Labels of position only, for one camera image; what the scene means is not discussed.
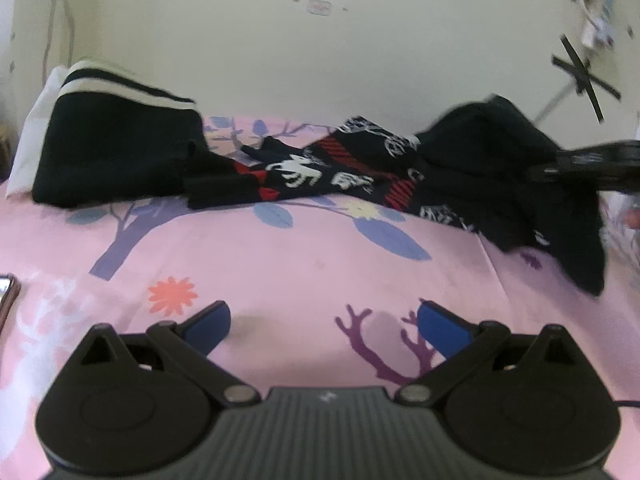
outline small label on wall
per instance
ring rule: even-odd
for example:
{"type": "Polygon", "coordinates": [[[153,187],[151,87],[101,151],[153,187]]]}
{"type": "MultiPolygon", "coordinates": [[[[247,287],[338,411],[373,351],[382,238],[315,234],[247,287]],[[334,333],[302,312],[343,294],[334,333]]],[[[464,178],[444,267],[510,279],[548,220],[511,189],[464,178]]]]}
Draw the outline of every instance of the small label on wall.
{"type": "Polygon", "coordinates": [[[322,0],[309,0],[306,3],[306,12],[309,14],[317,14],[318,16],[328,16],[331,14],[331,2],[322,0]]]}

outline folded black cloth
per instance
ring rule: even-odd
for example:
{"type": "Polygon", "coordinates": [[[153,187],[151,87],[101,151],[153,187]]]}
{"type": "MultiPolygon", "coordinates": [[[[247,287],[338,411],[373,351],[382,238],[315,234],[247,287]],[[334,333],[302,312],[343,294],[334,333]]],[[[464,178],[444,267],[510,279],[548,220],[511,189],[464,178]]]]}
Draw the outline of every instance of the folded black cloth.
{"type": "Polygon", "coordinates": [[[243,151],[247,167],[193,144],[184,189],[191,208],[343,192],[431,221],[482,233],[501,250],[556,257],[574,282],[604,287],[602,221],[592,187],[528,182],[530,166],[559,146],[506,99],[463,105],[404,138],[354,118],[303,149],[267,137],[243,151]]]}
{"type": "Polygon", "coordinates": [[[56,100],[34,201],[75,207],[182,193],[188,145],[207,146],[194,101],[87,65],[56,100]]]}

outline gray ribbed panel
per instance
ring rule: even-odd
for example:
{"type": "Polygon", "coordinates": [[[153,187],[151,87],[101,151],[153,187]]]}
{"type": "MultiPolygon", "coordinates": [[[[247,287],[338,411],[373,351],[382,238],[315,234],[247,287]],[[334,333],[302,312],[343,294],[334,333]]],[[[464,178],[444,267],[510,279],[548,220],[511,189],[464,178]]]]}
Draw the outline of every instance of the gray ribbed panel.
{"type": "MultiPolygon", "coordinates": [[[[87,477],[55,472],[48,478],[87,477]]],[[[258,406],[224,412],[214,431],[180,461],[152,473],[120,478],[508,479],[532,477],[501,473],[478,462],[457,448],[433,413],[398,406],[382,388],[274,388],[258,406]]],[[[591,471],[558,479],[607,480],[607,476],[591,471]]]]}

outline orange flower print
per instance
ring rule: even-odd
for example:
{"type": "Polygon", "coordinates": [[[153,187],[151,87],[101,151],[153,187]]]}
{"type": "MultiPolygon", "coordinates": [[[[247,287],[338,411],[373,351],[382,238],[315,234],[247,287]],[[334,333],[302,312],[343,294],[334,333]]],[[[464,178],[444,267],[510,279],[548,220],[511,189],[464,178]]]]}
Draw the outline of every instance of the orange flower print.
{"type": "Polygon", "coordinates": [[[175,281],[173,276],[169,276],[165,282],[157,282],[154,286],[149,287],[151,297],[149,301],[154,302],[149,312],[159,312],[164,310],[165,316],[170,316],[174,312],[182,314],[182,306],[191,306],[191,300],[195,300],[198,295],[191,291],[194,287],[188,278],[184,278],[179,282],[175,281]]]}

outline bed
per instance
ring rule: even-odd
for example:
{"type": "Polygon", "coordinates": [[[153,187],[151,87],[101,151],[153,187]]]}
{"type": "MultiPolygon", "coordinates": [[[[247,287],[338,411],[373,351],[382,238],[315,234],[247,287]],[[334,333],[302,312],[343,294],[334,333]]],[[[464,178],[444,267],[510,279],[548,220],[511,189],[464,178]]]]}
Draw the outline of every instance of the bed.
{"type": "MultiPolygon", "coordinates": [[[[272,135],[302,147],[329,129],[215,116],[205,130],[211,149],[246,162],[239,142],[272,135]]],[[[210,359],[262,394],[274,385],[395,391],[442,360],[417,335],[427,298],[513,332],[564,324],[615,399],[640,399],[640,290],[613,258],[595,299],[545,253],[503,254],[479,235],[340,195],[199,212],[181,198],[74,211],[2,200],[0,232],[0,269],[22,283],[0,336],[5,480],[48,471],[34,413],[91,325],[141,332],[215,300],[229,304],[232,329],[210,359]]],[[[639,410],[623,408],[622,418],[607,468],[636,480],[639,410]]]]}

